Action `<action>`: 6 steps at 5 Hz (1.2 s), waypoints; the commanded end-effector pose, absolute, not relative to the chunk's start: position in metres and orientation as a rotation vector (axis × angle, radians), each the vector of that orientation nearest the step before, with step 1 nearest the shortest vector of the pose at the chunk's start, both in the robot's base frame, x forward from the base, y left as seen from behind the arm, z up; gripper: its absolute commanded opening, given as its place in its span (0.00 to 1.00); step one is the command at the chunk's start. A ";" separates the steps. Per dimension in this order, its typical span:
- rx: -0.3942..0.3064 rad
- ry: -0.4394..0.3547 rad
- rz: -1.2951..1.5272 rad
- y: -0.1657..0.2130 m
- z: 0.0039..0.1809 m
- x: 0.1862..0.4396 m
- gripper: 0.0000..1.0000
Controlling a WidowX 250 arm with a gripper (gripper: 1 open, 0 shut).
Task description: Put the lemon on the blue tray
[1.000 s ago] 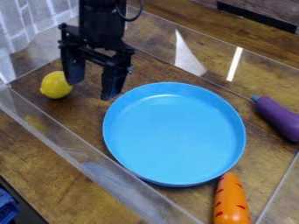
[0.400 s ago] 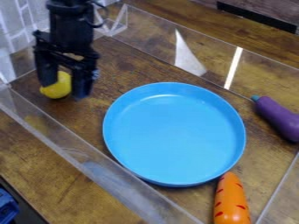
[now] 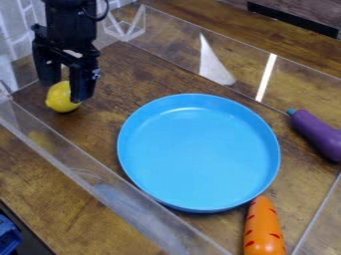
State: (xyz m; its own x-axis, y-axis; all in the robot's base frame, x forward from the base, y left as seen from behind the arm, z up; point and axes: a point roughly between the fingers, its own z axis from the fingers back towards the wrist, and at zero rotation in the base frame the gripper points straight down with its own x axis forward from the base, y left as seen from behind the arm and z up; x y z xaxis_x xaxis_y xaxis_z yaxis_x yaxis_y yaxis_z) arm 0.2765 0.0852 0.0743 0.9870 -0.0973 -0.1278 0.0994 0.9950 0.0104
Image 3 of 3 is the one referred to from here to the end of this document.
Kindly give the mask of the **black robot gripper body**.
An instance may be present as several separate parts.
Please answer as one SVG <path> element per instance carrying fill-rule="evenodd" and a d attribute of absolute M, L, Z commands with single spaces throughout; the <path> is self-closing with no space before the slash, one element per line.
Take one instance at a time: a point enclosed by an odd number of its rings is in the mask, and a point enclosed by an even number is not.
<path fill-rule="evenodd" d="M 93 46 L 97 37 L 97 0 L 41 0 L 45 24 L 34 24 L 34 46 L 49 49 L 61 65 L 97 66 L 100 52 Z"/>

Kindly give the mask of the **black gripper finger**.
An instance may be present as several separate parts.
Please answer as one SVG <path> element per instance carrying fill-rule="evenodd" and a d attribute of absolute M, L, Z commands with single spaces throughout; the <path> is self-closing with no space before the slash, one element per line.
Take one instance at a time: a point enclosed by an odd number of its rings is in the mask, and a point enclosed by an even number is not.
<path fill-rule="evenodd" d="M 97 66 L 85 67 L 73 64 L 69 67 L 69 85 L 70 85 L 70 102 L 80 103 L 85 101 L 94 92 L 96 80 L 100 77 Z"/>
<path fill-rule="evenodd" d="M 34 46 L 33 62 L 39 83 L 50 87 L 61 81 L 61 63 L 54 53 L 45 47 Z"/>

